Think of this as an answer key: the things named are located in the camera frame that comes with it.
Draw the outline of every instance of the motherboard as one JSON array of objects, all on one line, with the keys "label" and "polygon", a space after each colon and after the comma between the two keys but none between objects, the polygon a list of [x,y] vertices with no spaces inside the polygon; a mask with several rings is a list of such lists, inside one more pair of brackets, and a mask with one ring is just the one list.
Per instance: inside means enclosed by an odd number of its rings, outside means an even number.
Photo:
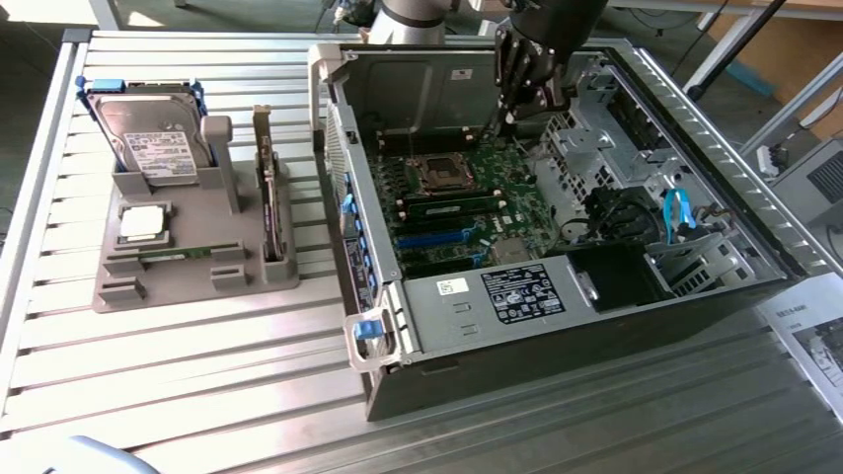
[{"label": "motherboard", "polygon": [[409,278],[540,258],[560,235],[518,143],[469,142],[461,151],[437,152],[410,138],[399,153],[369,155]]}]

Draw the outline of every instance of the blue pcie slot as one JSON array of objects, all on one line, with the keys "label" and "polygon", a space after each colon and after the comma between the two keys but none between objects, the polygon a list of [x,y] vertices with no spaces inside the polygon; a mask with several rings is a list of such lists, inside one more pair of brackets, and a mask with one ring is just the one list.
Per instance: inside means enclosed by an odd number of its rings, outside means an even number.
[{"label": "blue pcie slot", "polygon": [[395,245],[399,249],[417,249],[438,245],[465,244],[470,241],[476,228],[477,226],[450,232],[399,237]]}]

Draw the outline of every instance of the white paper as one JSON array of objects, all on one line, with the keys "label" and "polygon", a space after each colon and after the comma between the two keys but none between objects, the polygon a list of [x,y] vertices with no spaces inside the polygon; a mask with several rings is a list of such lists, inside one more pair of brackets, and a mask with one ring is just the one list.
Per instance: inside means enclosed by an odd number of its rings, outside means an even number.
[{"label": "white paper", "polygon": [[843,279],[816,276],[758,309],[843,420]]}]

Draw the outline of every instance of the barcode sticker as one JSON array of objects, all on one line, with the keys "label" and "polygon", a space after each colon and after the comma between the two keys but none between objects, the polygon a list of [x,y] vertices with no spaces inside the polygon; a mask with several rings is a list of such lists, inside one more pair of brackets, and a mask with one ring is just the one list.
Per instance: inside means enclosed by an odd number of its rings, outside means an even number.
[{"label": "barcode sticker", "polygon": [[454,293],[463,293],[470,290],[470,284],[466,282],[465,278],[443,279],[442,281],[437,281],[437,286],[439,287],[439,294],[442,296]]},{"label": "barcode sticker", "polygon": [[197,174],[194,155],[183,131],[126,133],[127,145],[147,178]]}]

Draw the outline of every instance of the metal table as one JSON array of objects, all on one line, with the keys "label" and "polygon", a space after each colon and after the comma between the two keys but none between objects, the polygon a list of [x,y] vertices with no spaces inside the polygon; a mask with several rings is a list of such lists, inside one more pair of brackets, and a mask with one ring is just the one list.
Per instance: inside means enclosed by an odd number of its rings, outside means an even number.
[{"label": "metal table", "polygon": [[[178,474],[840,472],[840,423],[753,314],[658,351],[367,423],[307,126],[307,47],[355,37],[66,39],[0,262],[5,467],[5,455],[50,457],[50,439],[89,435]],[[254,156],[253,105],[273,105],[295,182],[298,289],[91,311],[114,157],[69,87],[83,72],[202,79],[211,113],[235,123],[235,159]]]}]

